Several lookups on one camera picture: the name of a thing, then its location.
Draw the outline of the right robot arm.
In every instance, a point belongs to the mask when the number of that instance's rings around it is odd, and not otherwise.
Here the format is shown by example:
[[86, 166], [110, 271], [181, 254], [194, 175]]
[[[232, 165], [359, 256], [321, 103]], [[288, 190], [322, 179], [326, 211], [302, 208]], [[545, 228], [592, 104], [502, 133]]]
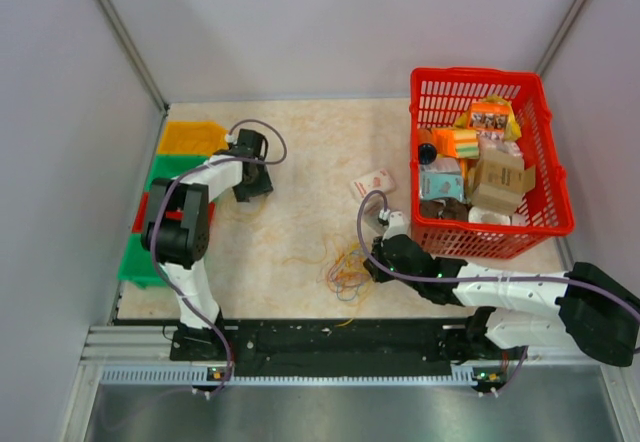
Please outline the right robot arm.
[[599, 267], [531, 274], [434, 257], [408, 235], [403, 213], [380, 213], [383, 234], [361, 247], [376, 282], [397, 280], [437, 305], [469, 307], [466, 342], [476, 356], [499, 349], [563, 347], [615, 367], [638, 355], [639, 299]]

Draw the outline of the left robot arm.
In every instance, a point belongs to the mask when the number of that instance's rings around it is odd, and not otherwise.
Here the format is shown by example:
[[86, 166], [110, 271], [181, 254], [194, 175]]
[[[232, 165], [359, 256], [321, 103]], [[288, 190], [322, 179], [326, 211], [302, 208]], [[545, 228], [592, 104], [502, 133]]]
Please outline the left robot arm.
[[273, 191], [266, 168], [266, 137], [241, 129], [227, 143], [226, 149], [186, 173], [152, 181], [141, 233], [141, 246], [149, 252], [154, 269], [176, 294], [181, 324], [196, 329], [192, 346], [209, 359], [220, 356], [227, 344], [225, 332], [214, 326], [220, 307], [204, 264], [210, 204], [228, 190], [238, 203]]

